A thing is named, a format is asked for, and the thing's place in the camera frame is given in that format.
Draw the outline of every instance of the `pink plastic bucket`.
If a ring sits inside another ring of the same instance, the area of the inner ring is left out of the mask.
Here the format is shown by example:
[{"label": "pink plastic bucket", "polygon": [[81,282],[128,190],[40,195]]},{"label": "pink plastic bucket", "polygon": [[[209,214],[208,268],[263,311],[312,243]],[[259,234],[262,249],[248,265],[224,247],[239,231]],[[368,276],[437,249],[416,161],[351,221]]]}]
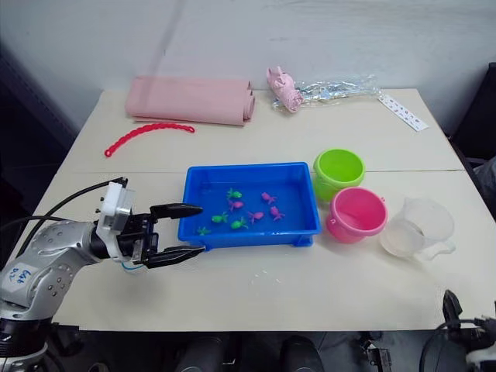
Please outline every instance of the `pink plastic bucket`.
[{"label": "pink plastic bucket", "polygon": [[380,233],[387,221],[383,198],[366,188],[345,188],[331,201],[325,225],[341,243],[355,243]]}]

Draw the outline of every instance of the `table surface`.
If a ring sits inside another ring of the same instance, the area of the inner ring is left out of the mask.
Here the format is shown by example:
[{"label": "table surface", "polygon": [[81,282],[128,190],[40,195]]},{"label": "table surface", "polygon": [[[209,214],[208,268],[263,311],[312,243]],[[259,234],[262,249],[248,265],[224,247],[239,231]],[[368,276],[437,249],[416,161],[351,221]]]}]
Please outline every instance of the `table surface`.
[{"label": "table surface", "polygon": [[[416,133],[370,101],[284,117],[257,92],[253,121],[244,129],[196,125],[193,135],[159,131],[105,159],[108,144],[135,124],[122,111],[125,93],[104,92],[36,214],[118,176],[128,177],[129,188],[137,191],[133,210],[147,212],[150,205],[182,200],[191,165],[293,160],[311,165],[321,150],[345,147],[364,159],[363,186],[385,197],[390,216],[405,196],[444,205],[456,224],[453,254],[431,262],[401,260],[386,253],[377,237],[343,245],[324,229],[311,247],[218,249],[137,275],[107,260],[81,270],[54,321],[113,331],[427,329],[443,321],[447,288],[458,295],[466,317],[492,315],[494,220],[418,93],[387,93],[431,127]],[[104,193],[83,195],[57,215],[96,219]],[[326,213],[320,205],[322,221]],[[178,244],[177,221],[160,221],[156,231],[161,247]]]},{"label": "table surface", "polygon": [[328,148],[360,155],[368,171],[462,170],[443,131],[415,89],[386,90],[430,127],[415,132],[378,100],[351,100],[283,114],[267,91],[255,91],[252,121],[244,127],[194,125],[195,134],[165,129],[143,134],[103,152],[137,128],[126,118],[126,93],[105,91],[64,161],[65,171],[185,172],[194,165],[305,161]]}]

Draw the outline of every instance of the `white wall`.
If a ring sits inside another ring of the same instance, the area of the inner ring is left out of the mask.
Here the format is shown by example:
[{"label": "white wall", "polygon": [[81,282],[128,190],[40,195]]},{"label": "white wall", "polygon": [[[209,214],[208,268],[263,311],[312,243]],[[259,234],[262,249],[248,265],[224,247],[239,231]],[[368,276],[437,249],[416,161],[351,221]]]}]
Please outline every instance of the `white wall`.
[{"label": "white wall", "polygon": [[75,129],[136,74],[376,74],[452,129],[496,60],[495,0],[1,0],[0,41]]}]

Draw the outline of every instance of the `green plastic bucket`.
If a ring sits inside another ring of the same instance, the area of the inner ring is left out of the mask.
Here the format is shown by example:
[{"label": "green plastic bucket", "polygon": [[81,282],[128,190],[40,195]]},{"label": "green plastic bucket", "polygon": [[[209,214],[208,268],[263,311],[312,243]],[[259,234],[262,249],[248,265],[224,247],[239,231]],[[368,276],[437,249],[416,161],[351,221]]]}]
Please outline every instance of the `green plastic bucket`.
[{"label": "green plastic bucket", "polygon": [[330,202],[344,188],[358,186],[365,175],[365,164],[355,153],[331,149],[321,153],[313,164],[317,198]]}]

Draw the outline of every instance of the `clear plastic packaging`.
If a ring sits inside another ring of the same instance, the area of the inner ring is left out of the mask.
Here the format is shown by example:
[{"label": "clear plastic packaging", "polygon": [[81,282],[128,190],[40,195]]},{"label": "clear plastic packaging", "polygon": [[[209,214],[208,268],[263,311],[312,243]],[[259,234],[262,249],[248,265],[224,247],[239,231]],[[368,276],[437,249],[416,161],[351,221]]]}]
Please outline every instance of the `clear plastic packaging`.
[{"label": "clear plastic packaging", "polygon": [[[379,98],[381,90],[375,84],[374,75],[341,81],[296,81],[295,88],[303,97],[302,107],[323,106],[340,103],[341,98]],[[286,109],[282,102],[275,99],[275,109]]]}]

